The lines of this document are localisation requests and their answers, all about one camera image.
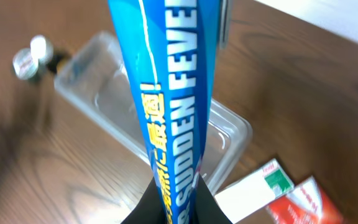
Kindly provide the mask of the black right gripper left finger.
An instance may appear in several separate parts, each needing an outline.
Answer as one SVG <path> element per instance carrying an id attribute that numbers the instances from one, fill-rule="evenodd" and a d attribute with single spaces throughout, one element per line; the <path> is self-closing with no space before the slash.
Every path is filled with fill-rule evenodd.
<path id="1" fill-rule="evenodd" d="M 121 224 L 166 224 L 158 188 L 152 179 L 139 203 Z"/>

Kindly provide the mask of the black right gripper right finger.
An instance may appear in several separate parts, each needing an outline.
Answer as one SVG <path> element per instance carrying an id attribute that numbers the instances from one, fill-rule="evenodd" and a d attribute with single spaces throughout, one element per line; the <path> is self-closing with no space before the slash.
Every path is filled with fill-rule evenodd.
<path id="1" fill-rule="evenodd" d="M 194 224 L 232 224 L 216 203 L 213 195 L 202 177 L 198 179 L 195 210 L 193 212 Z"/>

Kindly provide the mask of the white green medicine box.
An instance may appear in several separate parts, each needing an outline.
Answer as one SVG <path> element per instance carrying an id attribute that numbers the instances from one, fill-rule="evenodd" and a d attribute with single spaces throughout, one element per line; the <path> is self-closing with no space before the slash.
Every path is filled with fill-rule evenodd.
<path id="1" fill-rule="evenodd" d="M 294 183 L 276 159 L 229 185 L 214 198 L 232 223 L 265 207 L 294 189 Z"/>

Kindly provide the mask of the red white medicine box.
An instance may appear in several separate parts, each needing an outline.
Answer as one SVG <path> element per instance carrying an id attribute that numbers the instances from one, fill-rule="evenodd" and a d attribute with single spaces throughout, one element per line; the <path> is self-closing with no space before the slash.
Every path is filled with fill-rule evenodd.
<path id="1" fill-rule="evenodd" d="M 267 205 L 278 224 L 343 224 L 344 217 L 314 177 Z"/>

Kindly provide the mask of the blue fever patch box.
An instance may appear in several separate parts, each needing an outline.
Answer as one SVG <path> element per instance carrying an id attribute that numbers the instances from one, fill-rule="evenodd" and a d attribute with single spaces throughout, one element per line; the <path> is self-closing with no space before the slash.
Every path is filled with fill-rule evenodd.
<path id="1" fill-rule="evenodd" d="M 221 3 L 110 0 L 167 223 L 189 223 L 206 147 Z"/>

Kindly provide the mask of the dark bottle white cap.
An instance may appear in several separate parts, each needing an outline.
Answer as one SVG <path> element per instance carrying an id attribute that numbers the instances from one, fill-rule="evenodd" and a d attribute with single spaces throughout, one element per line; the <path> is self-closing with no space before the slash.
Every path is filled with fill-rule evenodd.
<path id="1" fill-rule="evenodd" d="M 30 40 L 28 48 L 20 49 L 14 55 L 12 73 L 19 80 L 38 83 L 45 74 L 57 76 L 70 60 L 69 52 L 55 47 L 48 37 L 38 34 Z"/>

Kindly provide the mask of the clear plastic container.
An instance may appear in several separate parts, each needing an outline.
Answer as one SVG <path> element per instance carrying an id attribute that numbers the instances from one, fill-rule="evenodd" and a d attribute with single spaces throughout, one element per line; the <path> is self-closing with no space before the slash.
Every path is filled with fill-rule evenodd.
<path id="1" fill-rule="evenodd" d="M 119 43 L 110 32 L 94 35 L 58 72 L 55 89 L 67 101 L 149 162 Z M 215 194 L 250 143 L 248 121 L 211 101 L 200 175 Z"/>

